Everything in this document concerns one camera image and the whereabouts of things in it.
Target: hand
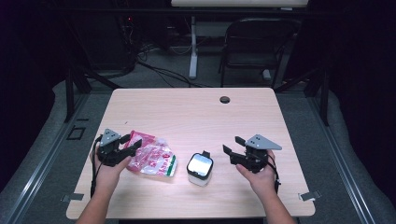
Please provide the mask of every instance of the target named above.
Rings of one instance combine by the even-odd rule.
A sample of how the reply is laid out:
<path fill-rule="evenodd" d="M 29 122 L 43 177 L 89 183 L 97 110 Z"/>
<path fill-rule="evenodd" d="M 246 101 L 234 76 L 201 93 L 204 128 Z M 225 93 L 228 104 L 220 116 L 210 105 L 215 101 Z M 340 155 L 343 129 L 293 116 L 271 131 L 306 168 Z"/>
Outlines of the hand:
<path fill-rule="evenodd" d="M 268 162 L 274 165 L 275 155 L 273 151 L 268 150 L 267 152 L 268 155 L 274 159 L 271 160 L 271 158 L 268 158 Z M 267 192 L 275 192 L 275 172 L 269 165 L 266 165 L 257 174 L 251 173 L 241 164 L 236 164 L 236 169 L 248 180 L 250 186 L 257 195 L 260 196 L 266 194 Z"/>
<path fill-rule="evenodd" d="M 95 193 L 100 191 L 101 193 L 112 194 L 119 183 L 121 171 L 129 164 L 131 159 L 132 157 L 130 156 L 126 157 L 119 164 L 111 167 L 103 164 L 101 165 L 98 156 L 95 155 L 95 166 L 97 172 Z"/>

